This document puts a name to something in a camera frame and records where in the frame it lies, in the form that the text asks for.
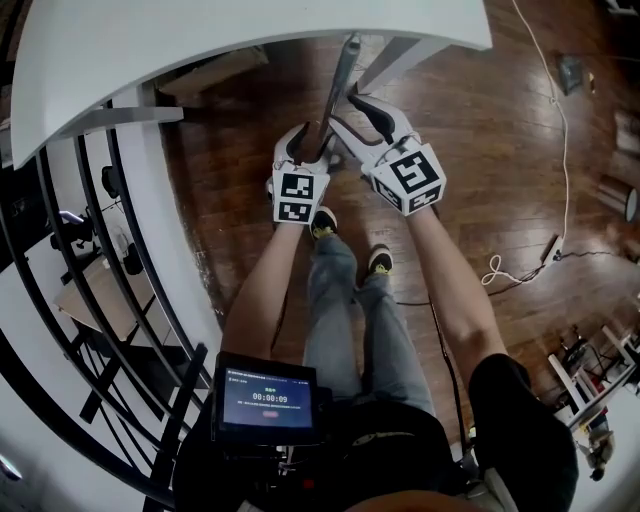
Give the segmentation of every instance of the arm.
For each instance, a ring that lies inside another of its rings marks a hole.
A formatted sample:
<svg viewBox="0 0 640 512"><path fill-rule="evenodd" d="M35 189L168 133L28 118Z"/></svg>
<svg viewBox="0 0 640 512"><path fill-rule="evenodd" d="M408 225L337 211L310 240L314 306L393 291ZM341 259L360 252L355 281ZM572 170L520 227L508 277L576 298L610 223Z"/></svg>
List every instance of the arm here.
<svg viewBox="0 0 640 512"><path fill-rule="evenodd" d="M227 318L222 350L270 359L293 258L304 226L279 224Z"/></svg>
<svg viewBox="0 0 640 512"><path fill-rule="evenodd" d="M438 321L467 390L476 366L506 354L487 293L431 208L407 217Z"/></svg>

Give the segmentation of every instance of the white table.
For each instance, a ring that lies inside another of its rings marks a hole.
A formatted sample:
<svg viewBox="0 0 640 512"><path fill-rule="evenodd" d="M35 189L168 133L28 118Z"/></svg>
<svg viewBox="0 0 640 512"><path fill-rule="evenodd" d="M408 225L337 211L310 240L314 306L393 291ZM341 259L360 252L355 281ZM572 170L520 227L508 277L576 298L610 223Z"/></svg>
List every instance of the white table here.
<svg viewBox="0 0 640 512"><path fill-rule="evenodd" d="M353 31L393 36L358 84L365 94L450 44L491 47L482 0L34 0L13 78L14 165L55 137L180 119L181 109L94 110L173 68L256 44Z"/></svg>

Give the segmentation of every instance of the white cable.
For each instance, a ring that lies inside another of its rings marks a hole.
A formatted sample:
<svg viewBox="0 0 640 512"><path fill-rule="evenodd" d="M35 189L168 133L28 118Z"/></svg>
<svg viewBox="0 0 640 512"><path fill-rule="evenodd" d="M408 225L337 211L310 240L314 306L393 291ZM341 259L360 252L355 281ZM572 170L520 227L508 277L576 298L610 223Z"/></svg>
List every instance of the white cable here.
<svg viewBox="0 0 640 512"><path fill-rule="evenodd" d="M547 74L547 78L549 79L549 86L551 87L551 104L555 105L555 107L558 109L558 112L560 113L560 116L562 117L562 133L564 135L564 148L563 148L563 154L562 154L562 170L564 171L564 182L565 182L565 188L566 188L566 199L565 199L565 205L564 205L564 227L563 227L563 231L562 231L562 243L560 244L560 252L562 252L562 248L564 246L564 242L567 239L567 224L568 224L568 218L569 218L569 171L567 171L567 151L568 151L568 147L569 147L569 123L567 122L567 118L564 115L564 111L562 110L562 106L560 105L560 102L558 101L558 91L556 88L556 84L553 81L553 78L551 77L551 73L549 72L549 68L547 66L547 61L544 58L544 54L542 53L542 50L540 49L540 45L538 44L538 40L536 39L535 34L533 33L533 30L531 30L531 27L529 26L529 23L527 22L527 20L525 19L525 17L522 15L522 12L520 12L520 7L518 7L518 4L516 2L516 0L511 0L513 2L513 7L515 8L516 12L518 13L518 16L520 16L520 19L522 20L522 23L524 24L524 26L527 28L527 30L529 31L529 35L531 36L531 40L533 41L533 44L536 47L536 50L538 50L538 53L540 54L540 60L542 61L542 65L544 66L544 71ZM544 269L544 266L541 267L539 270L540 272L537 272L536 274L533 275L533 277L531 277L530 279L526 279L526 280L520 280L517 277L511 275L509 272L505 272L500 270L500 265L502 263L502 256L500 256L499 254L494 254L491 257L491 260L489 261L489 268L491 269L491 272L486 273L484 276L482 276L482 284L484 286L487 286L489 284L491 284L491 282L497 277L497 276L504 276L508 279L510 279L511 281L513 281L514 283L518 283L518 284L524 284L524 283L530 283L532 281L534 281L541 273L542 270Z"/></svg>

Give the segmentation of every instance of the black shirt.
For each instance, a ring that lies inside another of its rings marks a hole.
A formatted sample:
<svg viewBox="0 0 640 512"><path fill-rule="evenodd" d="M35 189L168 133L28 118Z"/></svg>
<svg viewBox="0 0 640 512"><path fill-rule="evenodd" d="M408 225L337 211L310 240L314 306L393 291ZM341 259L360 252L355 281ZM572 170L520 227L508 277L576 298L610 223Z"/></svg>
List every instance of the black shirt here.
<svg viewBox="0 0 640 512"><path fill-rule="evenodd" d="M578 477L573 438L531 393L526 370L506 355L490 356L473 372L469 397L481 468L497 470L521 512L568 510ZM208 400L178 454L177 512L235 512L255 496L250 475L223 462L211 442L210 424ZM430 414L395 402L370 402L336 413L331 424L332 441L324 448L331 452L329 464L316 483L320 509L345 510L405 490L459 492L459 469L442 425ZM258 501L269 508L268 501Z"/></svg>

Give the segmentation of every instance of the jeans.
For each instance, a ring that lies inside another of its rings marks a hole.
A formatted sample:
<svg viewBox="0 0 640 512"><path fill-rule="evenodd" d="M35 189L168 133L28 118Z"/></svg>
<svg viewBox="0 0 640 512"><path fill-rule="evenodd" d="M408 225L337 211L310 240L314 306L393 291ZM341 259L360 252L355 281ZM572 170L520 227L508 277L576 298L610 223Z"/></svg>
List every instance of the jeans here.
<svg viewBox="0 0 640 512"><path fill-rule="evenodd" d="M311 332L304 365L335 401L401 402L435 416L431 393L406 322L393 300L389 276L372 274L356 289L356 259L336 235L318 240L309 275ZM349 307L360 303L366 318L365 370L358 375Z"/></svg>

